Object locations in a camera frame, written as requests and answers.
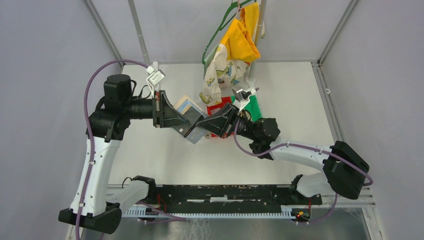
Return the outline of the beige card holder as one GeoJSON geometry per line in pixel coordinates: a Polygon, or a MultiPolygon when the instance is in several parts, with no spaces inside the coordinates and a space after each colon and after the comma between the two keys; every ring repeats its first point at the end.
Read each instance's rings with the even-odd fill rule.
{"type": "Polygon", "coordinates": [[[209,131],[196,126],[197,121],[203,120],[208,115],[191,98],[184,95],[173,107],[188,119],[188,123],[173,127],[181,137],[194,145],[202,138],[210,139],[212,137],[209,131]]]}

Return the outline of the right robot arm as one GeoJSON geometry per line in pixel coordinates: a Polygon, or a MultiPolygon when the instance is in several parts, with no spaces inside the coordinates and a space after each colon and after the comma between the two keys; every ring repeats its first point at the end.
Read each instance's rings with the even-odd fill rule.
{"type": "Polygon", "coordinates": [[[363,187],[373,184],[368,174],[370,166],[348,143],[337,140],[332,145],[313,145],[290,141],[280,135],[275,118],[253,121],[231,103],[195,125],[223,139],[233,137],[237,147],[250,156],[316,169],[317,173],[300,174],[292,181],[288,196],[295,204],[326,193],[356,200],[363,187]]]}

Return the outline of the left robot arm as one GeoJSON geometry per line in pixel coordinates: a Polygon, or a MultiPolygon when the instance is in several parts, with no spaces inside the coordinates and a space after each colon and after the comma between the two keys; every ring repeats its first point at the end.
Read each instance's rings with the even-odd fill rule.
{"type": "Polygon", "coordinates": [[[174,109],[163,90],[152,98],[134,96],[135,82],[126,74],[109,76],[104,82],[104,96],[93,113],[86,113],[87,150],[80,183],[71,205],[59,212],[58,220],[103,234],[113,234],[124,212],[143,201],[157,198],[153,178],[135,176],[128,186],[107,196],[113,162],[131,120],[152,120],[157,128],[189,124],[174,109]]]}

